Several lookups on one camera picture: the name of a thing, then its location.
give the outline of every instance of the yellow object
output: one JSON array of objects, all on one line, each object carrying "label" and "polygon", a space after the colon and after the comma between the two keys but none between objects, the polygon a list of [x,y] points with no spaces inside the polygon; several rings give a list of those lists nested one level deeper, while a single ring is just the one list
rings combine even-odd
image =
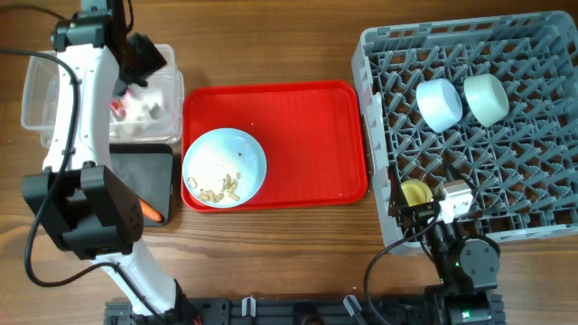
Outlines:
[{"label": "yellow object", "polygon": [[429,186],[422,181],[408,180],[401,183],[401,191],[406,196],[407,204],[410,207],[414,205],[427,203],[434,197]]}]

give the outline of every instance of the black tray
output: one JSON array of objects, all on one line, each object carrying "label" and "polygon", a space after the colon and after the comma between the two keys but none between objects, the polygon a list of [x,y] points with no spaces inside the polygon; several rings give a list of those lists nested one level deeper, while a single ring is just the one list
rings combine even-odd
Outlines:
[{"label": "black tray", "polygon": [[168,144],[111,144],[110,159],[115,175],[164,217],[162,223],[144,218],[144,225],[166,225],[171,216],[172,148]]}]

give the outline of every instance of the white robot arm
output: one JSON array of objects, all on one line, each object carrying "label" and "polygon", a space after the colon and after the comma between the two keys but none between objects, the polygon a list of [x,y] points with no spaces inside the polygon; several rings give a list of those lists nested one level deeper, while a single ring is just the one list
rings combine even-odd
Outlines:
[{"label": "white robot arm", "polygon": [[[61,67],[51,148],[43,174],[24,178],[24,199],[35,214],[40,202],[51,201],[41,223],[58,248],[95,265],[117,265],[103,268],[131,301],[137,322],[147,322],[154,314],[164,322],[192,320],[194,311],[178,284],[164,273],[141,238],[139,199],[114,175],[108,148],[109,103],[117,81],[145,86],[145,78],[166,62],[146,37],[126,38],[122,1],[83,0],[82,7],[84,11],[72,20],[60,21],[52,35],[58,59],[79,81],[77,124],[70,124],[74,89]],[[47,189],[63,164],[69,132],[75,134],[65,181],[51,197]]]}]

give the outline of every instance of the food scrap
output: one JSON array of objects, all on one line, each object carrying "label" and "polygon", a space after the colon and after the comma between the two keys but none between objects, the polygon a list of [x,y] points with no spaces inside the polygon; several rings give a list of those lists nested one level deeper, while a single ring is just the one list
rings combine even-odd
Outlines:
[{"label": "food scrap", "polygon": [[228,196],[229,196],[230,198],[232,198],[233,200],[235,200],[235,201],[238,201],[238,200],[241,199],[237,194],[231,193],[231,192],[228,194]]},{"label": "food scrap", "polygon": [[197,181],[195,181],[194,177],[189,177],[189,184],[191,185],[192,188],[194,189],[197,188]]},{"label": "food scrap", "polygon": [[[231,177],[230,174],[227,174],[223,179],[223,186],[219,192],[219,194],[215,194],[212,190],[204,190],[200,189],[200,199],[205,202],[212,202],[212,203],[219,203],[225,198],[225,193],[227,193],[228,197],[230,197],[234,201],[239,201],[241,198],[235,194],[235,190],[238,186],[238,180],[241,178],[241,173],[237,172],[235,174],[235,179]],[[189,178],[189,183],[191,186],[196,189],[197,182],[193,177]]]}]

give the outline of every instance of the orange object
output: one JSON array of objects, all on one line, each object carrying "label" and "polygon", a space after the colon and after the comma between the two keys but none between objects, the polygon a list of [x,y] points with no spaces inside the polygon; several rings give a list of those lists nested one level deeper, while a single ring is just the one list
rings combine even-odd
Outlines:
[{"label": "orange object", "polygon": [[164,217],[157,210],[153,209],[148,203],[143,199],[138,199],[141,202],[141,210],[143,211],[143,216],[151,219],[154,222],[161,223],[164,221]]}]

